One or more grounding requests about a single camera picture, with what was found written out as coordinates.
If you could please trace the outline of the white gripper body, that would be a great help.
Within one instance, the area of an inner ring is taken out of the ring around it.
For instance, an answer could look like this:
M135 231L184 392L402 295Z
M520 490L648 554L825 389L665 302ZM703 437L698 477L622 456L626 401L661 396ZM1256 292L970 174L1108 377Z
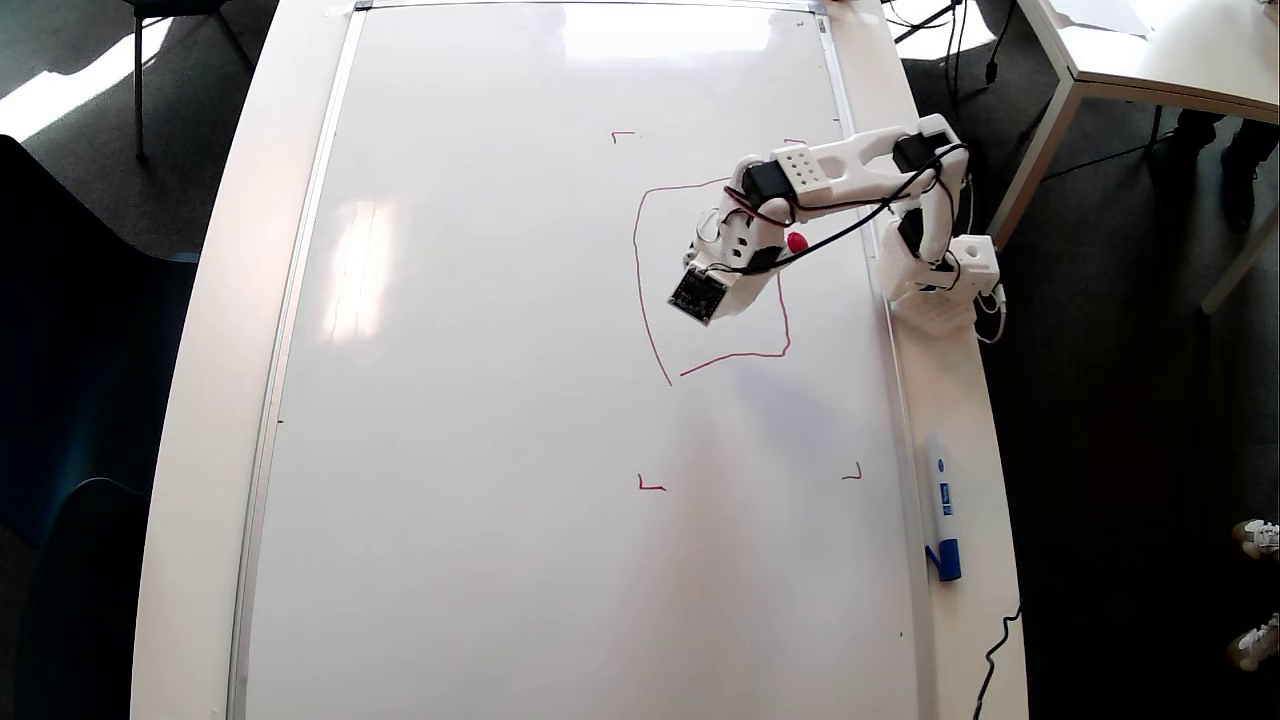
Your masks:
M764 251L773 261L785 250L787 228L794 223L790 199L785 196L754 205L744 195L722 195L695 224L687 250L687 282L694 286L732 286Z

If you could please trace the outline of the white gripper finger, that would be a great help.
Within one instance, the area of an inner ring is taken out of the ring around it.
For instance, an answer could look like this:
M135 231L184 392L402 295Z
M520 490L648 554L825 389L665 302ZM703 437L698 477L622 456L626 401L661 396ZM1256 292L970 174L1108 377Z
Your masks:
M723 292L712 314L712 320L719 322L722 318L735 316L748 310L778 273L780 270L756 274L713 270L712 279L722 287Z

